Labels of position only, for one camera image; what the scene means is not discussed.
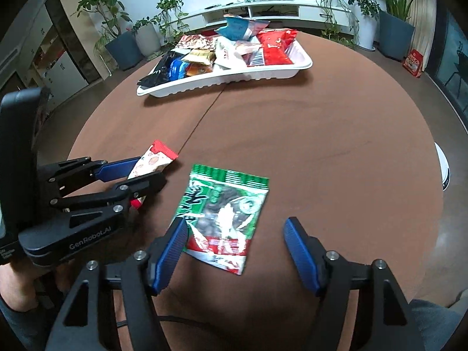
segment floor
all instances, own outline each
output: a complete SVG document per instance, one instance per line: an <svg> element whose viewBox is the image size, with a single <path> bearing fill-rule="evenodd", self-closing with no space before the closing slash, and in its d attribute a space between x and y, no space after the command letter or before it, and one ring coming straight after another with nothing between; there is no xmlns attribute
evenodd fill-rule
<svg viewBox="0 0 468 351"><path fill-rule="evenodd" d="M448 306L457 294L468 288L468 135L445 97L423 74L419 79L401 63L383 57L378 51L360 50L406 90L414 100L444 151L452 174L444 193L444 212L436 247L427 260L427 273L418 297ZM64 160L88 117L99 103L135 69L116 71L105 81L79 92L57 108L43 128L38 141L41 163Z"/></svg>

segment beige curtain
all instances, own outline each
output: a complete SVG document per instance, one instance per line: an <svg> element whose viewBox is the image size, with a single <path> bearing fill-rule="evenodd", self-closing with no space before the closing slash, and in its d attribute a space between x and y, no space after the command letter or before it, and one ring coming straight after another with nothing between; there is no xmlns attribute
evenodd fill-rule
<svg viewBox="0 0 468 351"><path fill-rule="evenodd" d="M414 0L410 7L408 22L415 27L409 50L416 49L423 56L423 71L431 53L436 27L436 0Z"/></svg>

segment black snack package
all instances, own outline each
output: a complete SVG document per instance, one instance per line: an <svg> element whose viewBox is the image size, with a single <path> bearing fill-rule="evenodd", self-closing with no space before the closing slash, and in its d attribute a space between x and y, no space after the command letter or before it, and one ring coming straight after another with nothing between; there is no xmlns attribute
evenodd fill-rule
<svg viewBox="0 0 468 351"><path fill-rule="evenodd" d="M145 88L152 88L157 85L167 83L169 81L169 70L171 68L172 61L180 56L181 54L176 53L175 51L169 51L163 55L154 71L151 74L146 75L144 78L141 78L137 82L137 85L141 85Z"/></svg>

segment white tv stand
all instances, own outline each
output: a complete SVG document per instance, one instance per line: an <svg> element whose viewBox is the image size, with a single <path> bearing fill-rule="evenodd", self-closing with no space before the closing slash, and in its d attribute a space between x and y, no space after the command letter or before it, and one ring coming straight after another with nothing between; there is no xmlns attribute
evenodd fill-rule
<svg viewBox="0 0 468 351"><path fill-rule="evenodd" d="M348 10L340 6L332 7L336 22L343 32L349 31ZM326 12L317 3L305 1L258 1L253 3L238 3L222 5L211 9L202 9L189 13L183 22L189 25L189 30L200 30L219 27L226 23L224 14L242 15L257 20L279 21L292 27L323 28L327 19Z"/></svg>

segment blue-gray planter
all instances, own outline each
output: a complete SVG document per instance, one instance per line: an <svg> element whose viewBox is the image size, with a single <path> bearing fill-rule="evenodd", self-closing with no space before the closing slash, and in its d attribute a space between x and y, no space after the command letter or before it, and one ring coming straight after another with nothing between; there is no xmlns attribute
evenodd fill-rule
<svg viewBox="0 0 468 351"><path fill-rule="evenodd" d="M119 69L128 70L143 59L132 32L124 32L106 45L107 51L116 60Z"/></svg>
<svg viewBox="0 0 468 351"><path fill-rule="evenodd" d="M380 52L390 58L403 60L408 55L414 26L384 11L379 16Z"/></svg>

